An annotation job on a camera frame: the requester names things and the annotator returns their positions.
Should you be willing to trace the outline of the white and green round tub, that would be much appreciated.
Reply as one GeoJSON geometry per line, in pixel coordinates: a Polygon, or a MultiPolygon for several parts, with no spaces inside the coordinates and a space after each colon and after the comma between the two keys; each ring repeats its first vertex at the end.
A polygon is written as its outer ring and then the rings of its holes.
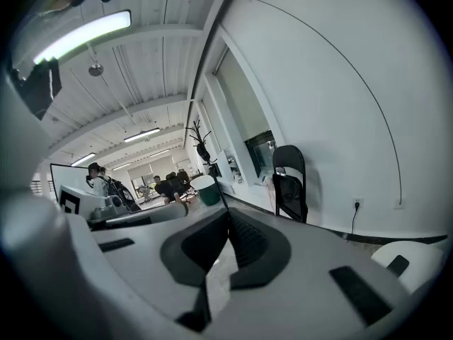
{"type": "Polygon", "coordinates": [[[190,185],[198,192],[200,200],[206,206],[216,205],[221,200],[215,180],[209,175],[194,178],[190,185]]]}

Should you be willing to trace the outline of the dark framed window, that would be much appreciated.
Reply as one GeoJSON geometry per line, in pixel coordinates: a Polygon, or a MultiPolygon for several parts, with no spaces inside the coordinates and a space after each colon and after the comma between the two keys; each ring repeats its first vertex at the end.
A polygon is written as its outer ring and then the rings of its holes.
{"type": "Polygon", "coordinates": [[[258,177],[258,183],[273,172],[273,153],[277,144],[271,130],[267,130],[245,141],[253,167],[258,177]]]}

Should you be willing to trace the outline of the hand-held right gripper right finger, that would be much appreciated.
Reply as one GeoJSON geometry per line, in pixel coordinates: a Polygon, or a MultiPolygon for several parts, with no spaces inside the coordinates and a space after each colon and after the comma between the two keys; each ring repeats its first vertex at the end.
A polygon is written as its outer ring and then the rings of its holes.
{"type": "Polygon", "coordinates": [[[396,277],[331,232],[232,208],[232,329],[364,329],[407,301],[396,277]]]}

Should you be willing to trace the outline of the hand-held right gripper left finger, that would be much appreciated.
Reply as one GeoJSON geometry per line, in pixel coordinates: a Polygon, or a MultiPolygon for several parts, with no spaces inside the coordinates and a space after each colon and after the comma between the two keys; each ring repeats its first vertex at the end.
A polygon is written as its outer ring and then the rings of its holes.
{"type": "Polygon", "coordinates": [[[228,239],[225,208],[138,227],[94,232],[101,247],[130,243],[103,255],[133,291],[180,323],[210,323],[206,276],[228,239]]]}

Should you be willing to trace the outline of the black folding chair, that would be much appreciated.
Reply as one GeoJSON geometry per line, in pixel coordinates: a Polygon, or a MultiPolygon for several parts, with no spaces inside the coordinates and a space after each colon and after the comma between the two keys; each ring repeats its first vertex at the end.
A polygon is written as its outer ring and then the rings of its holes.
{"type": "Polygon", "coordinates": [[[273,153],[273,184],[275,188],[275,214],[285,212],[297,222],[306,224],[306,168],[304,156],[294,145],[278,147],[273,153]],[[277,169],[293,169],[302,177],[279,172],[277,169]]]}

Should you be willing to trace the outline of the black coat stand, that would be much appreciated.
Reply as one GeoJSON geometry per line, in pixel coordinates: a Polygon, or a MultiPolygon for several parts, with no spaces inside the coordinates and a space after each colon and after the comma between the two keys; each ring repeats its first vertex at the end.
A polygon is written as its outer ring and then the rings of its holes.
{"type": "Polygon", "coordinates": [[[224,208],[228,210],[229,206],[218,180],[219,177],[217,174],[219,173],[219,170],[216,166],[217,159],[212,158],[212,155],[207,147],[207,140],[212,134],[212,130],[205,129],[205,132],[203,132],[201,119],[198,118],[194,119],[191,125],[185,127],[185,131],[188,134],[188,137],[193,139],[193,147],[195,148],[198,158],[201,160],[201,165],[207,169],[207,172],[204,175],[209,175],[215,180],[221,198],[219,203],[221,203],[224,208]]]}

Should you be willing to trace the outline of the white board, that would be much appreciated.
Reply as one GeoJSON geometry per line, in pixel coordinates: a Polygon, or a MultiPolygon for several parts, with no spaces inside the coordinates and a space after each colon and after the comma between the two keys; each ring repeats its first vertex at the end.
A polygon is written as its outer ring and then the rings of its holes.
{"type": "Polygon", "coordinates": [[[93,193],[92,187],[87,183],[89,179],[86,179],[88,177],[87,167],[51,163],[50,173],[57,202],[59,202],[61,186],[68,186],[87,193],[93,193]]]}

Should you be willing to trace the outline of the long white ceiling lamp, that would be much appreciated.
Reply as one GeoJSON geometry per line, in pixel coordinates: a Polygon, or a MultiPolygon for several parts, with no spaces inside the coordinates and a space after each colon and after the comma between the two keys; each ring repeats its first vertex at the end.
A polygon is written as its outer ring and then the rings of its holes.
{"type": "Polygon", "coordinates": [[[130,26],[131,13],[129,11],[119,11],[96,19],[79,26],[54,41],[33,58],[33,63],[39,64],[44,60],[50,61],[52,58],[59,59],[68,52],[71,52],[77,47],[86,44],[87,42],[91,42],[102,35],[129,28],[130,26]]]}
{"type": "Polygon", "coordinates": [[[160,132],[160,129],[158,127],[154,128],[154,129],[151,129],[151,130],[147,130],[147,131],[141,131],[140,133],[138,133],[136,135],[133,135],[133,136],[130,136],[130,137],[126,137],[124,139],[124,142],[125,143],[133,142],[135,140],[139,140],[139,139],[142,139],[144,137],[148,137],[148,136],[153,135],[153,134],[158,133],[158,132],[160,132]]]}
{"type": "Polygon", "coordinates": [[[75,167],[75,166],[81,166],[83,163],[87,162],[87,161],[90,161],[92,158],[94,158],[96,156],[95,153],[90,153],[90,154],[87,154],[86,156],[78,159],[77,161],[71,163],[71,167],[75,167]]]}

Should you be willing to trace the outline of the black office chair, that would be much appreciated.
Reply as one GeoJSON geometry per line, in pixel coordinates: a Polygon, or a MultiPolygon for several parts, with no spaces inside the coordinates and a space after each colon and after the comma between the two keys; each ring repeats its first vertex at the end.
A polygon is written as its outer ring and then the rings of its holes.
{"type": "Polygon", "coordinates": [[[190,189],[190,182],[180,178],[174,171],[166,175],[166,180],[180,197],[184,196],[190,189]]]}

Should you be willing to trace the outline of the white round appliance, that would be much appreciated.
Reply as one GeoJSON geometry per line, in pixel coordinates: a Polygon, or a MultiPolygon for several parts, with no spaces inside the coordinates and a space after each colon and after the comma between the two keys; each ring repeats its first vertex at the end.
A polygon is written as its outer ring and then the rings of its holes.
{"type": "Polygon", "coordinates": [[[412,241],[385,244],[372,255],[372,260],[394,274],[409,293],[436,277],[444,259],[441,249],[412,241]]]}

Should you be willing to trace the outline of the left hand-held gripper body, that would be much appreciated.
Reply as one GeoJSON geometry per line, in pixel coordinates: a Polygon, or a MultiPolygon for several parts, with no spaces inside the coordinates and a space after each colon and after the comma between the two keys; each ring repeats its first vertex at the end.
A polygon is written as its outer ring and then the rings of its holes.
{"type": "Polygon", "coordinates": [[[131,211],[117,195],[94,195],[70,186],[60,186],[58,201],[66,214],[81,216],[92,230],[157,224],[187,216],[185,203],[171,203],[131,211]]]}

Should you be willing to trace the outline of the pale window roller blind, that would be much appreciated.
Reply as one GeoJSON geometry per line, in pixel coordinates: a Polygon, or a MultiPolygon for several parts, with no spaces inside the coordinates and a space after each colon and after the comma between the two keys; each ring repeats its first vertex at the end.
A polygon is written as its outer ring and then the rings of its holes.
{"type": "Polygon", "coordinates": [[[241,139],[247,141],[270,129],[249,80],[230,49],[225,50],[215,74],[241,139]]]}

